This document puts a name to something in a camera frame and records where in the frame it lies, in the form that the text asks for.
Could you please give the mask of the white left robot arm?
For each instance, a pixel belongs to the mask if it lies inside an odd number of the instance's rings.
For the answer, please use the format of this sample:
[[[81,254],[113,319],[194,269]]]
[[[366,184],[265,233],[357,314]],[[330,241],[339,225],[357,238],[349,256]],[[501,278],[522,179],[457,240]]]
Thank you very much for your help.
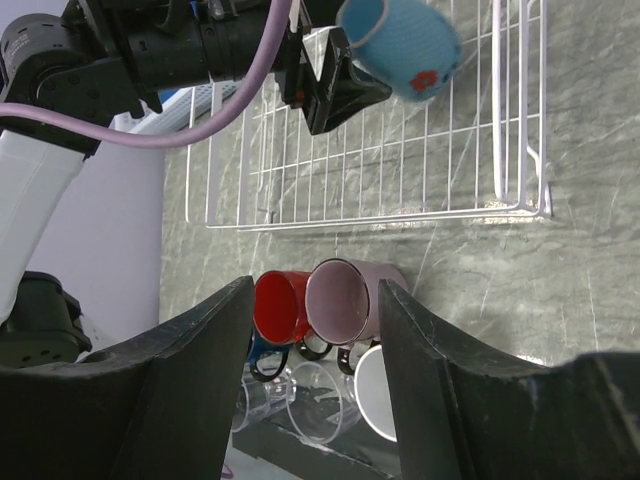
[[[73,362],[92,348],[79,303],[28,263],[70,182],[102,142],[175,148],[240,116],[274,74],[286,105],[326,133],[390,97],[357,68],[336,1],[71,1],[1,37],[1,364]],[[199,129],[115,131],[120,114],[161,112],[160,95],[206,81],[238,92]]]

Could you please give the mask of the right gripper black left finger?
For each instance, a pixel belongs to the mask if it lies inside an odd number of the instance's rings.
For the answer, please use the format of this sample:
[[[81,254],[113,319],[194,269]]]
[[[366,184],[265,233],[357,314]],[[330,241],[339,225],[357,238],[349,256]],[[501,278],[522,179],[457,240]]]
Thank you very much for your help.
[[[244,276],[97,349],[61,283],[25,275],[1,326],[2,477],[219,478],[253,305]]]

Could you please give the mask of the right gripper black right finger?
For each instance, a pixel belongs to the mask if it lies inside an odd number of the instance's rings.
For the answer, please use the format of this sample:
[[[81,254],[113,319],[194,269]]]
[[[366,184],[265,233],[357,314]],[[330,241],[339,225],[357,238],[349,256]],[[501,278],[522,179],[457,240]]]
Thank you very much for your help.
[[[541,366],[438,317],[390,280],[381,341],[406,479],[635,479],[639,356]]]

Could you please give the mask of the light blue mug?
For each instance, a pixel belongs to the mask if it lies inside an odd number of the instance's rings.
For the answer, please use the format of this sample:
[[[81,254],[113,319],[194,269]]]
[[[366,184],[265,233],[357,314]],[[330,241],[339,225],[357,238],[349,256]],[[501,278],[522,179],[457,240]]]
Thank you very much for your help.
[[[462,55],[451,22],[423,1],[350,0],[336,15],[352,54],[365,70],[411,102],[435,97]]]

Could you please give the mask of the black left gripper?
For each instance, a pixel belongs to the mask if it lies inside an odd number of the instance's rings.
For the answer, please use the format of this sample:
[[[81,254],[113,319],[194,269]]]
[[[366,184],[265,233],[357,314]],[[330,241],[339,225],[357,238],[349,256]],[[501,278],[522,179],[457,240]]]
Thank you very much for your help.
[[[72,1],[64,22],[89,51],[64,74],[73,108],[158,108],[169,90],[241,80],[268,1]],[[358,68],[344,31],[328,32],[320,78],[301,50],[297,98],[311,135],[329,133],[392,89]]]

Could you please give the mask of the white wire dish rack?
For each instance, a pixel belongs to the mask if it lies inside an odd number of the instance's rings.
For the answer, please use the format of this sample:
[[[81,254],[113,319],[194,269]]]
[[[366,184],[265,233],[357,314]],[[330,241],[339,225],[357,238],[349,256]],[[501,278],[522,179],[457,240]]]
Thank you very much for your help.
[[[433,99],[391,98],[313,136],[273,79],[227,130],[185,154],[184,217],[210,229],[529,222],[547,179],[544,1],[441,1],[462,40]]]

